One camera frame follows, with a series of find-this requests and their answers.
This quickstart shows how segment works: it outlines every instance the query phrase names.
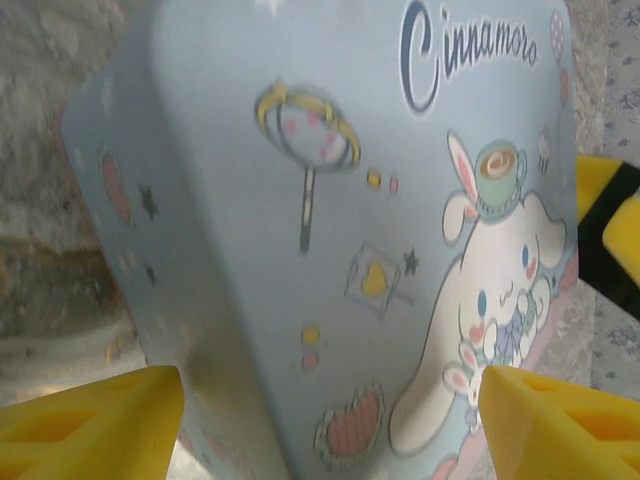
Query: character eye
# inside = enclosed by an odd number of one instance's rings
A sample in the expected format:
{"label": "character eye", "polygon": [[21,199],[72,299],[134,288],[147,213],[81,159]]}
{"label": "character eye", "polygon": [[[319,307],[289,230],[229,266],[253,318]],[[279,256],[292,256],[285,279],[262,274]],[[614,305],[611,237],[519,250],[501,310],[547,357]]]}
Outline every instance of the character eye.
{"label": "character eye", "polygon": [[478,294],[478,314],[484,317],[487,314],[487,294],[480,290]]}
{"label": "character eye", "polygon": [[522,266],[527,267],[529,265],[529,247],[526,245],[522,247]]}

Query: printed cardboard box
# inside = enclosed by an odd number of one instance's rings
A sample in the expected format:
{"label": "printed cardboard box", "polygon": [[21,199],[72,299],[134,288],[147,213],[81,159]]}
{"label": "printed cardboard box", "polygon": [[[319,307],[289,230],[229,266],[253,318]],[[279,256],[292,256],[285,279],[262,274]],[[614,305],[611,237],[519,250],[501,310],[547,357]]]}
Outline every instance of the printed cardboard box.
{"label": "printed cardboard box", "polygon": [[466,478],[577,280],[560,0],[158,0],[62,136],[218,478]]}

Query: lollipop illustration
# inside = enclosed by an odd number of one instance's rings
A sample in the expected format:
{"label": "lollipop illustration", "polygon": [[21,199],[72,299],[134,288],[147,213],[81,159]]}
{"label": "lollipop illustration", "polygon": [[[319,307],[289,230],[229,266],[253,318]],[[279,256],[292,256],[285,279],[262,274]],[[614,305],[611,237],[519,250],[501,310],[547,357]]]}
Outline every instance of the lollipop illustration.
{"label": "lollipop illustration", "polygon": [[566,68],[563,68],[560,73],[560,98],[562,100],[562,107],[564,108],[567,100],[569,100],[569,73]]}
{"label": "lollipop illustration", "polygon": [[558,10],[551,14],[551,49],[556,62],[560,63],[564,51],[564,25]]}
{"label": "lollipop illustration", "polygon": [[304,170],[300,251],[309,251],[316,176],[358,167],[360,142],[339,108],[310,88],[277,81],[255,104],[255,121],[267,140]]}
{"label": "lollipop illustration", "polygon": [[135,226],[131,204],[124,191],[120,168],[113,155],[103,146],[99,152],[100,169],[107,197],[116,211],[118,217],[129,227]]}

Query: yellow heart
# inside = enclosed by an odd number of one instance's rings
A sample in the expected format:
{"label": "yellow heart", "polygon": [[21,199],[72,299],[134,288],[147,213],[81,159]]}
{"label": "yellow heart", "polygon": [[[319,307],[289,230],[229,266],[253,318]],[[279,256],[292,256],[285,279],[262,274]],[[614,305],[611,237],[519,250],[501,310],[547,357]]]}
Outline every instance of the yellow heart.
{"label": "yellow heart", "polygon": [[371,262],[367,271],[367,277],[362,282],[362,293],[375,298],[387,291],[387,276],[384,269],[377,262]]}

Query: dark star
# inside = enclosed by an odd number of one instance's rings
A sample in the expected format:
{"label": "dark star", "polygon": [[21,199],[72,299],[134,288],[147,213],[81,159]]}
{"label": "dark star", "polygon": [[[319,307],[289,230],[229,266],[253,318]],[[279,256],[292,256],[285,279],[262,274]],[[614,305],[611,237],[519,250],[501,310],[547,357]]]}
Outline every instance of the dark star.
{"label": "dark star", "polygon": [[147,277],[149,277],[149,281],[151,282],[151,285],[155,285],[156,284],[156,274],[153,271],[153,268],[150,267],[149,265],[145,265],[144,269],[147,271]]}
{"label": "dark star", "polygon": [[153,201],[153,193],[151,192],[151,187],[138,185],[138,189],[140,190],[140,196],[142,197],[142,208],[147,211],[149,218],[153,222],[153,217],[158,214],[158,207]]}
{"label": "dark star", "polygon": [[404,256],[404,274],[405,275],[413,275],[416,276],[416,268],[420,264],[420,260],[416,257],[415,249],[411,249],[411,253],[408,253]]}

